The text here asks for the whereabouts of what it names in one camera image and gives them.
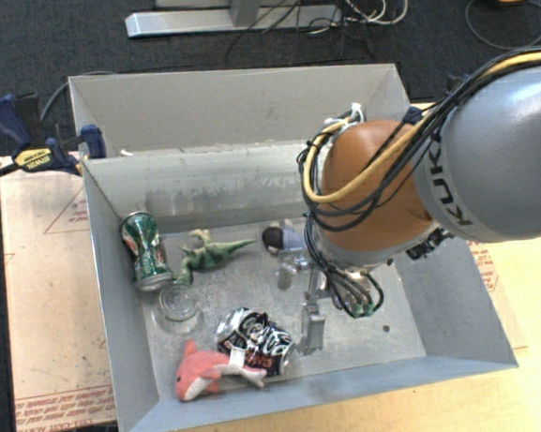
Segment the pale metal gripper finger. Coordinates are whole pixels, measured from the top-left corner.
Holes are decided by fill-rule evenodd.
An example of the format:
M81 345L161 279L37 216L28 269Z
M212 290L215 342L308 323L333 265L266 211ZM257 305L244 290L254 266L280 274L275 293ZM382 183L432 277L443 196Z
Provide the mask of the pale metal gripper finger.
M325 315L317 302L306 303L302 306L301 312L302 353L310 355L323 348Z
M312 267L312 259L306 254L285 254L279 258L277 275L277 287L279 290L287 290L293 284L293 277L304 273Z

